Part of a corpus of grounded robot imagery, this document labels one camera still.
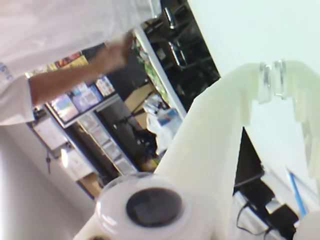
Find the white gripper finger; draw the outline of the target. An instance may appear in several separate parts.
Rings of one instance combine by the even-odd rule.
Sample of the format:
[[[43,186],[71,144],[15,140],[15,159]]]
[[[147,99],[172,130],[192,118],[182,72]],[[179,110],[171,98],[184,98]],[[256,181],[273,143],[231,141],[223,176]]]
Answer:
[[[292,99],[294,119],[301,123],[308,174],[320,177],[320,75],[299,61],[273,63],[274,94]]]
[[[235,69],[195,98],[156,168],[187,202],[167,240],[224,240],[228,235],[243,127],[252,103],[270,92],[271,69]]]

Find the person's bare hand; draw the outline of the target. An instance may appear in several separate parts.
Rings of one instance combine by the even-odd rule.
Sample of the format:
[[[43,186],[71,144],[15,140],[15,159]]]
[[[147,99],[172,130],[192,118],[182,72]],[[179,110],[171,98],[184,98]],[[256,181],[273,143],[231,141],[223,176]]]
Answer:
[[[107,74],[117,71],[127,64],[134,36],[127,32],[122,40],[110,41],[101,48],[92,61],[98,74]]]

